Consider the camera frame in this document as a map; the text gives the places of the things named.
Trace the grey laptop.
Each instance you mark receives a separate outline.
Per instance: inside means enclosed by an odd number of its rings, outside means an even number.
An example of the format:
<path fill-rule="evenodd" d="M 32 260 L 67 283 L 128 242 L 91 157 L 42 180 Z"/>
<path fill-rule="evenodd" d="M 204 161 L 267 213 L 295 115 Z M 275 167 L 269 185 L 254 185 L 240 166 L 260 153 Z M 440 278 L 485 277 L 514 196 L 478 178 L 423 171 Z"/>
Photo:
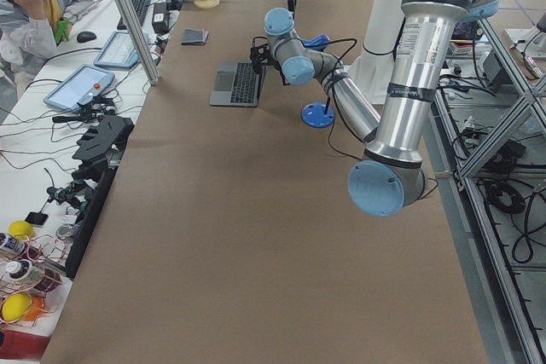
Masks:
<path fill-rule="evenodd" d="M 218 65 L 210 106 L 257 107 L 266 70 L 251 61 L 224 61 Z"/>

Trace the folded grey cloth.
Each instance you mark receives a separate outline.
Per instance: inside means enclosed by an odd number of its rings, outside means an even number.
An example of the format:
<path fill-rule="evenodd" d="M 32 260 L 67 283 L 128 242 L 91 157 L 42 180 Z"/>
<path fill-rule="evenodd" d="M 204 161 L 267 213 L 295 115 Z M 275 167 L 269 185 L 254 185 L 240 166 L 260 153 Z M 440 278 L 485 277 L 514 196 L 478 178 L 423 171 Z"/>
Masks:
<path fill-rule="evenodd" d="M 190 29 L 183 31 L 181 45 L 204 45 L 208 39 L 209 31 L 206 29 Z"/>

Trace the black keyboard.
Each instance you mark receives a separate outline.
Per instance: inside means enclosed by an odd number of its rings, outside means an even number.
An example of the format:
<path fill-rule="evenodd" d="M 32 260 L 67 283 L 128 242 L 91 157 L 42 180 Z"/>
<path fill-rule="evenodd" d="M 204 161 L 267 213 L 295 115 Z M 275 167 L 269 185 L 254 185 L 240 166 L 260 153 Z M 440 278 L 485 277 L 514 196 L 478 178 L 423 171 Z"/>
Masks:
<path fill-rule="evenodd" d="M 136 12 L 136 17 L 138 18 L 139 23 L 142 26 L 146 19 L 148 7 L 150 5 L 151 0 L 130 0 L 130 1 L 133 6 L 133 9 Z"/>

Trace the far blue teach pendant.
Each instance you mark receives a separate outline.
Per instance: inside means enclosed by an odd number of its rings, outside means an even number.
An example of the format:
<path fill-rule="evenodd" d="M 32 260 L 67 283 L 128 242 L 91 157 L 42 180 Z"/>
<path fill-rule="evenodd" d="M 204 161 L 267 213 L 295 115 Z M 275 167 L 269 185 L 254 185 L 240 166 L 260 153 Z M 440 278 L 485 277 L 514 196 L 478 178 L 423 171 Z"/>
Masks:
<path fill-rule="evenodd" d="M 139 56 L 126 30 L 114 31 L 94 59 L 95 66 L 108 70 L 129 70 L 139 62 Z"/>

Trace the blue teach pendant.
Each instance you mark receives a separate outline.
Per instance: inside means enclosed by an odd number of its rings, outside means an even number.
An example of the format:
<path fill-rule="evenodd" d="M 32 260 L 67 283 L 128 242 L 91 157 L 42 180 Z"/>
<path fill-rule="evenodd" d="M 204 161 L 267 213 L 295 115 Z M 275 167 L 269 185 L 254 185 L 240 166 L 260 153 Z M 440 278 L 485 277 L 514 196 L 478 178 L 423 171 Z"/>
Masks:
<path fill-rule="evenodd" d="M 114 73 L 92 65 L 82 65 L 47 94 L 46 106 L 62 111 L 76 111 L 99 96 L 114 80 Z"/>
<path fill-rule="evenodd" d="M 94 59 L 95 66 L 108 70 L 129 70 L 139 62 L 139 56 L 126 30 L 114 31 Z"/>

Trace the near blue teach pendant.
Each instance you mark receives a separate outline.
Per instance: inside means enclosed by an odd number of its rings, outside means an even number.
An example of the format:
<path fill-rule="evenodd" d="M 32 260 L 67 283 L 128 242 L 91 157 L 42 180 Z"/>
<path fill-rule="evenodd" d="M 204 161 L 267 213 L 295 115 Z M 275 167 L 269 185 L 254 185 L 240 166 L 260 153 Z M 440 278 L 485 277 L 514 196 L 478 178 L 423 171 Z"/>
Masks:
<path fill-rule="evenodd" d="M 47 94 L 46 106 L 62 111 L 76 111 L 99 96 L 114 80 L 114 73 L 92 65 L 82 65 Z"/>

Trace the black computer mouse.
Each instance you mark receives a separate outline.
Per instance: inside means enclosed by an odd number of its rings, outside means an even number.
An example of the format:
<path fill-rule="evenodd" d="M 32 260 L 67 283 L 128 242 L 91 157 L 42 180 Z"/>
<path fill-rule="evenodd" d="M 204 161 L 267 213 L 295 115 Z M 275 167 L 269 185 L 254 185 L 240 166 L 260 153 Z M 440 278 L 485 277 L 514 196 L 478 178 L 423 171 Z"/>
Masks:
<path fill-rule="evenodd" d="M 78 33 L 76 37 L 76 40 L 78 43 L 88 43 L 96 39 L 97 39 L 97 35 L 91 31 L 81 31 Z"/>

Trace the black slotted stand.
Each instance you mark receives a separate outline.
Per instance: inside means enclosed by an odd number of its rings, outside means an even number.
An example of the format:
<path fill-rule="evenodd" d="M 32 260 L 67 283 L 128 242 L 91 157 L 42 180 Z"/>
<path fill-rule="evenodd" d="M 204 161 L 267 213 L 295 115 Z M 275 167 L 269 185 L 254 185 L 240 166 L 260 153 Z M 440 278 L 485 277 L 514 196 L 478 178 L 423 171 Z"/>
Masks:
<path fill-rule="evenodd" d="M 130 118 L 117 115 L 103 117 L 97 125 L 92 125 L 76 142 L 78 150 L 72 159 L 82 165 L 96 165 L 107 159 L 107 154 L 116 148 L 124 151 L 135 125 Z"/>

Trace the person in grey jacket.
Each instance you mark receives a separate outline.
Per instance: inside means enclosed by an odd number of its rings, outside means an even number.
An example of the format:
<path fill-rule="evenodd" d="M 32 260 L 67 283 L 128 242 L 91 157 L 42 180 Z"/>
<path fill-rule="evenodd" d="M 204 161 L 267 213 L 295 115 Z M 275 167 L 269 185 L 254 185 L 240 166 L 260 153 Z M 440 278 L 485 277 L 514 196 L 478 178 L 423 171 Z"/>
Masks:
<path fill-rule="evenodd" d="M 57 51 L 61 20 L 94 0 L 1 0 L 1 57 L 34 77 Z"/>

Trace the yellow ball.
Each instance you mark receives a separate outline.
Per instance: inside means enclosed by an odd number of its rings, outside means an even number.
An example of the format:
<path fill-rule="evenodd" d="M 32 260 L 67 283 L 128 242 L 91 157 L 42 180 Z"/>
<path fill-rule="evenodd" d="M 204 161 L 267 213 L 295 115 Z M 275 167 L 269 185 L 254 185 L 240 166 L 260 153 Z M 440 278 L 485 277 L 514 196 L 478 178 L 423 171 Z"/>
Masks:
<path fill-rule="evenodd" d="M 26 293 L 16 293 L 8 296 L 2 304 L 1 316 L 4 321 L 32 321 L 29 316 L 32 307 L 32 297 Z"/>

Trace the aluminium frame post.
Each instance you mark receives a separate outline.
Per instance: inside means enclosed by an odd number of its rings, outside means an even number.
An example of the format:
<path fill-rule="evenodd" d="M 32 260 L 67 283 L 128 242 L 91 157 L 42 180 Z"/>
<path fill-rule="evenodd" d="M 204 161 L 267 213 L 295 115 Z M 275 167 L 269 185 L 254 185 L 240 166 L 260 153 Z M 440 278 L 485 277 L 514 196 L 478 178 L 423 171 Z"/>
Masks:
<path fill-rule="evenodd" d="M 131 0 L 114 1 L 125 23 L 128 33 L 130 34 L 131 41 L 136 49 L 148 81 L 152 86 L 155 86 L 159 81 L 160 75 L 148 48 L 148 43 L 144 38 L 141 24 L 139 23 L 137 13 L 132 6 Z"/>

